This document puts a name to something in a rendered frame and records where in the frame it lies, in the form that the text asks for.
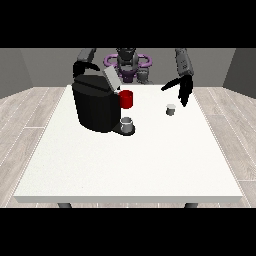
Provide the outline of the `black coffee machine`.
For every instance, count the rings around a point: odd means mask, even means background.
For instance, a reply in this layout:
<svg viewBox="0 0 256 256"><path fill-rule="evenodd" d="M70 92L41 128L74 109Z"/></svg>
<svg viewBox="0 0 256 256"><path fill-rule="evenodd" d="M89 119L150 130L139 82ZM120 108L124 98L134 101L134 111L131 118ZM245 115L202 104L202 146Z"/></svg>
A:
<svg viewBox="0 0 256 256"><path fill-rule="evenodd" d="M79 122L85 128L101 133L116 132L123 136L135 133L121 131L120 92L114 92L104 76L79 75L74 79L72 91Z"/></svg>

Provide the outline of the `pale grey machine lid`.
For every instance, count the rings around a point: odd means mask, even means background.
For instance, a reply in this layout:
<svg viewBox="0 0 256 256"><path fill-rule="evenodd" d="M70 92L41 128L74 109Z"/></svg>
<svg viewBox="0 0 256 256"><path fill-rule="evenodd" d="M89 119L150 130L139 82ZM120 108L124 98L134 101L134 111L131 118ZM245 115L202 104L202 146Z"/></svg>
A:
<svg viewBox="0 0 256 256"><path fill-rule="evenodd" d="M109 66L106 69L103 70L103 74L106 77L111 89L113 91L116 91L120 85L121 85L121 81L114 69L113 66Z"/></svg>

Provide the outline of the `red pod holder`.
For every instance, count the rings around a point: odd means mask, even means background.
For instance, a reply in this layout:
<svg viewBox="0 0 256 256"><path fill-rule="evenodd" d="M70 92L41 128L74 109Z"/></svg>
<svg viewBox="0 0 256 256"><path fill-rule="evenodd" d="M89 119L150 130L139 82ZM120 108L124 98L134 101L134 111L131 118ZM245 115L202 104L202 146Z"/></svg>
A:
<svg viewBox="0 0 256 256"><path fill-rule="evenodd" d="M133 106L133 92L130 90L122 90L119 93L120 107L123 109L129 109Z"/></svg>

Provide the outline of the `small grey cup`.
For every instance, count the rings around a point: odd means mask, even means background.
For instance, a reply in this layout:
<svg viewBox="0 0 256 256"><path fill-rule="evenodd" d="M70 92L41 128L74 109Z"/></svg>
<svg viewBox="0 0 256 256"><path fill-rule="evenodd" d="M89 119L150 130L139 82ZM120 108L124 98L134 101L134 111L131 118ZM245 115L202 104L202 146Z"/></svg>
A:
<svg viewBox="0 0 256 256"><path fill-rule="evenodd" d="M130 117L123 117L120 120L121 123L121 131L124 133L129 133L133 129L133 121Z"/></svg>

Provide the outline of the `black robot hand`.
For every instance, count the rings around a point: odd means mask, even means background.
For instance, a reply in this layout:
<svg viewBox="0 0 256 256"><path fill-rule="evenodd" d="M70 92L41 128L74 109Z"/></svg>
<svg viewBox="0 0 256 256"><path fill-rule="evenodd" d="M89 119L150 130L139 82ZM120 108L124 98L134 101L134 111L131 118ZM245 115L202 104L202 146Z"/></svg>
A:
<svg viewBox="0 0 256 256"><path fill-rule="evenodd" d="M191 75L184 75L180 78L175 78L174 80L169 81L165 84L161 90L165 91L176 85L180 85L178 99L180 100L183 106L186 106L188 103L189 96L193 91L193 79Z"/></svg>
<svg viewBox="0 0 256 256"><path fill-rule="evenodd" d="M73 64L73 77L76 78L77 76L84 74L86 69L92 69L95 71L100 70L96 64L91 62L76 61Z"/></svg>

